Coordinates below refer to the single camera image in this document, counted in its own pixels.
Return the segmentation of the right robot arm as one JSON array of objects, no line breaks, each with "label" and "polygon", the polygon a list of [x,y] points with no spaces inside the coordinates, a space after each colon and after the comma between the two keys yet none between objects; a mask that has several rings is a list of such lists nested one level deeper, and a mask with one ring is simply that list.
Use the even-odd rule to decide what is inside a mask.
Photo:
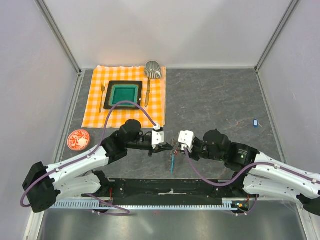
[{"label": "right robot arm", "polygon": [[320,214],[320,175],[304,171],[245,144],[232,142],[217,129],[209,130],[198,139],[192,131],[178,134],[180,152],[188,161],[200,159],[221,161],[236,175],[227,182],[217,183],[204,177],[211,186],[229,186],[230,193],[269,196],[296,203],[307,212]]}]

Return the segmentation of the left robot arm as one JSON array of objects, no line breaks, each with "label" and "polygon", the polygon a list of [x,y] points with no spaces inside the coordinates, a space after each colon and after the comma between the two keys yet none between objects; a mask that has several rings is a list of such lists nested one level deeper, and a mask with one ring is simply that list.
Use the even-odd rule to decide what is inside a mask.
[{"label": "left robot arm", "polygon": [[40,213],[58,200],[74,195],[106,196],[110,185],[97,169],[126,157],[129,149],[147,151],[152,156],[171,151],[173,147],[166,142],[162,127],[143,133],[139,121],[127,120],[101,143],[75,157],[50,165],[41,161],[33,164],[22,184],[24,193],[20,205]]}]

